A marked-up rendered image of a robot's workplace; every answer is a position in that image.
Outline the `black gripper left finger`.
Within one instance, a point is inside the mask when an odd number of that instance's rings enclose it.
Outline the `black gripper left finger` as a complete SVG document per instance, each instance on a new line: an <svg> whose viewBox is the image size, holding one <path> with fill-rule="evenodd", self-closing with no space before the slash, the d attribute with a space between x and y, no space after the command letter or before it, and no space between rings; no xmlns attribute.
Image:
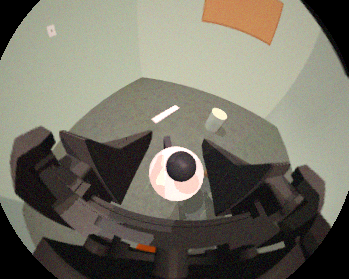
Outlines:
<svg viewBox="0 0 349 279"><path fill-rule="evenodd" d="M67 155L70 154L75 159L78 157L80 161L93 167L94 174L110 197L113 197L112 202L117 202L118 205L122 204L133 176L147 154L152 135L152 130L145 130L124 139L99 144L88 137L59 130L59 140L62 140Z"/></svg>

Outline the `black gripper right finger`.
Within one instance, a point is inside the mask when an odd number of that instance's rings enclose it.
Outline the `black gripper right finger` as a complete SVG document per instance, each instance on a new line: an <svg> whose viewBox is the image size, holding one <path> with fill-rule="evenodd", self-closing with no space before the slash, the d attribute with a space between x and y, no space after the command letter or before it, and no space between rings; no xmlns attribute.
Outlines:
<svg viewBox="0 0 349 279"><path fill-rule="evenodd" d="M204 164L208 172L215 216L231 215L233 206L250 195L261 182L269 177L285 175L291 162L254 164L240 159L208 139L201 144Z"/></svg>

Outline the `glass french press with black knob plunger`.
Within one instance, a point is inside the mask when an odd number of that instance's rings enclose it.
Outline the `glass french press with black knob plunger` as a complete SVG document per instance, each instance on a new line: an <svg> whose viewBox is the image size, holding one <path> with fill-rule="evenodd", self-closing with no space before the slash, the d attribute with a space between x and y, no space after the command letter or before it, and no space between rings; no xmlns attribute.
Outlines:
<svg viewBox="0 0 349 279"><path fill-rule="evenodd" d="M149 176L154 190L167 200L181 201L194 196L203 184L203 166L194 152L173 147L164 136L164 150L154 156Z"/></svg>

